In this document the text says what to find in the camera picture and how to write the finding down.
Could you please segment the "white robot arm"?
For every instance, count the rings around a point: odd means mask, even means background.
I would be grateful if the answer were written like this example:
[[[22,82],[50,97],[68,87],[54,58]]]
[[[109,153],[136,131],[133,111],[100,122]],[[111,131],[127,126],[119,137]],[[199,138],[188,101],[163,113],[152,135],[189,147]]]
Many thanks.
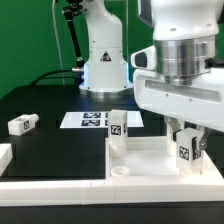
[[[224,0],[137,0],[138,16],[153,28],[153,45],[131,55],[137,105],[165,116],[171,137],[204,150],[210,132],[224,132],[224,61],[216,57]],[[128,87],[121,22],[104,0],[82,3],[90,56],[80,89],[97,97]]]

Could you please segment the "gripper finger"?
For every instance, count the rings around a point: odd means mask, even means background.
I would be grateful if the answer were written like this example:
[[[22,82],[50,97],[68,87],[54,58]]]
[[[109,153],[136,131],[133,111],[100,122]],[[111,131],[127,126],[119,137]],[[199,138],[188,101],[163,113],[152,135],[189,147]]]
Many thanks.
[[[177,133],[184,129],[185,122],[181,119],[166,116],[165,123],[167,126],[167,135],[172,141],[176,141]]]
[[[196,130],[198,131],[198,135],[196,137],[196,149],[203,151],[207,148],[207,139],[212,130],[210,128],[199,125],[196,126]]]

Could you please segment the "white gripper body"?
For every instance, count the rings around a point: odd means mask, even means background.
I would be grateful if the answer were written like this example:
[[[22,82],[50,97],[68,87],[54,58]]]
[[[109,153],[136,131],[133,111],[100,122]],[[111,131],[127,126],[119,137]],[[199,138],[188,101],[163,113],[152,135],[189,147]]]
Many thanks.
[[[191,86],[173,86],[164,76],[136,69],[134,96],[144,110],[224,132],[224,69],[196,76]]]

